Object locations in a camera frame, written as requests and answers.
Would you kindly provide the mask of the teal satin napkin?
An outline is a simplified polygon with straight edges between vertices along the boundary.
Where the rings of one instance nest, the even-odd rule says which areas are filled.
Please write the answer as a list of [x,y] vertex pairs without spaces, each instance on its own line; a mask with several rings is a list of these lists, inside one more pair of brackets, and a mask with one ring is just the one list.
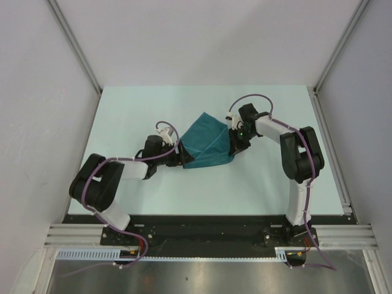
[[224,165],[235,158],[229,155],[230,137],[227,125],[205,112],[182,135],[181,143],[193,158],[184,168]]

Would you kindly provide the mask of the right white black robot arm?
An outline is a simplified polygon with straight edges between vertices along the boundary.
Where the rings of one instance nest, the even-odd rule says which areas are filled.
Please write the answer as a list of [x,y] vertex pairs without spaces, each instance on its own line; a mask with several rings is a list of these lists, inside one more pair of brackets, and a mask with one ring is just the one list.
[[298,245],[305,233],[310,232],[311,189],[325,166],[315,130],[312,127],[296,129],[268,112],[257,112],[252,104],[242,106],[238,115],[228,112],[226,120],[231,156],[248,149],[255,137],[266,137],[279,144],[282,168],[290,180],[282,237],[288,245]]

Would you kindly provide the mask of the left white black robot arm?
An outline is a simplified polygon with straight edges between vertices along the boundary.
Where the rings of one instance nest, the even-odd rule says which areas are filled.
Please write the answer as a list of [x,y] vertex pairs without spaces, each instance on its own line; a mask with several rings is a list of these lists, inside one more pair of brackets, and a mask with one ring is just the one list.
[[181,142],[175,145],[168,137],[150,135],[135,160],[126,164],[91,154],[70,184],[69,195],[91,209],[105,224],[114,226],[115,239],[127,245],[135,239],[135,229],[129,226],[130,216],[115,202],[120,180],[150,179],[160,165],[184,166],[193,160]]

